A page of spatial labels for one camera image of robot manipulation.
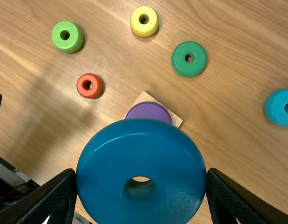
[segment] orange ring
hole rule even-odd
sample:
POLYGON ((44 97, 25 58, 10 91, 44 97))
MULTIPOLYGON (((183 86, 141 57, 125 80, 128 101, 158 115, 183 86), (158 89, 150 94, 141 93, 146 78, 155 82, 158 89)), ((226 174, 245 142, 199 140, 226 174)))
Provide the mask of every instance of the orange ring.
POLYGON ((103 89, 102 80, 92 73, 81 75, 77 81, 78 93, 85 98, 94 99, 100 96, 103 89))

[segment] wood grain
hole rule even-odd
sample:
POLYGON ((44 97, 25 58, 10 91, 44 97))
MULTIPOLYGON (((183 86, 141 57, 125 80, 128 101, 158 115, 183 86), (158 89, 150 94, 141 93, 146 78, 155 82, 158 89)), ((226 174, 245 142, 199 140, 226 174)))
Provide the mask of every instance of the wood grain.
MULTIPOLYGON (((288 88, 288 0, 0 1, 0 156, 39 184, 76 168, 88 140, 148 90, 184 120, 207 168, 288 214, 288 128, 263 114, 279 88, 288 88), (130 31, 140 5, 160 18, 148 38, 130 31), (62 20, 83 28, 80 52, 52 44, 62 20), (208 55, 196 78, 171 67, 172 51, 187 40, 208 55), (86 72, 104 80, 97 100, 75 89, 86 72)), ((80 201, 76 210, 90 219, 80 201)), ((189 223, 211 223, 206 200, 189 223)))

